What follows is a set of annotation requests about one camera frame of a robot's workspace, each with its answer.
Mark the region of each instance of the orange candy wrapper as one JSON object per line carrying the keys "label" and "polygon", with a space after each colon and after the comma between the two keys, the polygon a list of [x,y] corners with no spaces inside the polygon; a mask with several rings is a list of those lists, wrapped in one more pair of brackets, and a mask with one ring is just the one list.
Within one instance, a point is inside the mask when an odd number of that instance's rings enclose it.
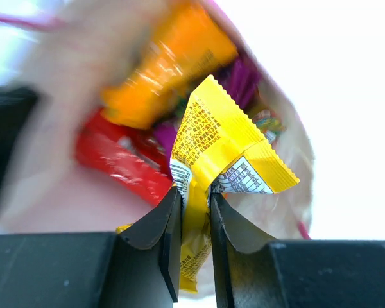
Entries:
{"label": "orange candy wrapper", "polygon": [[174,91],[237,55],[235,45],[199,4],[183,4],[157,27],[142,64],[121,86],[102,93],[107,106],[103,116],[115,124],[148,129],[176,107]]}

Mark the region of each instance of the red wrapper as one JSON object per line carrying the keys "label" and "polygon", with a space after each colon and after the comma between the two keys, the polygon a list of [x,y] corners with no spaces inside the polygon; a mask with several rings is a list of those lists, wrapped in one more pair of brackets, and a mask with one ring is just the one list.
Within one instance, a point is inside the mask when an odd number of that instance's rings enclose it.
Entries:
{"label": "red wrapper", "polygon": [[149,132],[118,126],[98,110],[76,141],[76,160],[110,175],[156,206],[171,188],[166,156]]}

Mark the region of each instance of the purple wrapper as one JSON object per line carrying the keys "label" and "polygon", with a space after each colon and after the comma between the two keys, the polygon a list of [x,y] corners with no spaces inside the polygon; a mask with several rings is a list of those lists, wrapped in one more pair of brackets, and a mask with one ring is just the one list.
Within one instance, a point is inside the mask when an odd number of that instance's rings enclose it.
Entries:
{"label": "purple wrapper", "polygon": [[220,71],[217,80],[235,103],[243,109],[255,93],[260,74],[251,59],[243,55],[228,68]]}
{"label": "purple wrapper", "polygon": [[167,166],[169,166],[171,151],[173,150],[174,142],[177,137],[177,131],[174,120],[158,124],[153,131],[157,142],[164,148]]}

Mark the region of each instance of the yellow candy wrapper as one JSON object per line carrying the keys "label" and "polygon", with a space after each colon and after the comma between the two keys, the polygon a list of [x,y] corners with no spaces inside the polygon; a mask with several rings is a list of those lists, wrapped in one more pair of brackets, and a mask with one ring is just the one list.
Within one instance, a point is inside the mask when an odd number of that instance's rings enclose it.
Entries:
{"label": "yellow candy wrapper", "polygon": [[123,225],[123,226],[117,227],[117,228],[115,228],[115,232],[116,232],[117,234],[120,234],[122,231],[127,230],[127,229],[130,228],[132,225],[133,225],[132,223],[129,223],[128,225]]}
{"label": "yellow candy wrapper", "polygon": [[299,182],[213,76],[189,98],[170,169],[183,203],[180,289],[190,292],[211,251],[210,193],[275,194]]}

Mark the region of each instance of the plastic bag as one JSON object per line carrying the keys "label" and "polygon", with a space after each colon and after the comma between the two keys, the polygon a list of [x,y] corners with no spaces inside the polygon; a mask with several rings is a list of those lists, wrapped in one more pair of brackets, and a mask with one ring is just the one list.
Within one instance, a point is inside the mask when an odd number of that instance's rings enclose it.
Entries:
{"label": "plastic bag", "polygon": [[[203,5],[234,42],[243,44],[248,28],[236,29],[214,3]],[[78,166],[73,159],[79,125],[100,102],[100,90],[117,81],[138,61],[139,47],[168,3],[160,0],[76,0],[60,18],[71,27],[50,35],[23,65],[18,81],[38,85],[47,94],[38,115],[23,131],[12,170],[0,196],[0,227],[8,232],[115,230],[133,223],[151,206],[108,176]],[[261,54],[252,55],[255,59]],[[234,195],[228,201],[249,220],[275,237],[300,237],[296,222],[308,223],[311,204],[312,150],[290,102],[261,70],[264,100],[282,118],[280,158],[300,178],[282,194]],[[212,258],[198,273],[198,295],[214,294]]]}

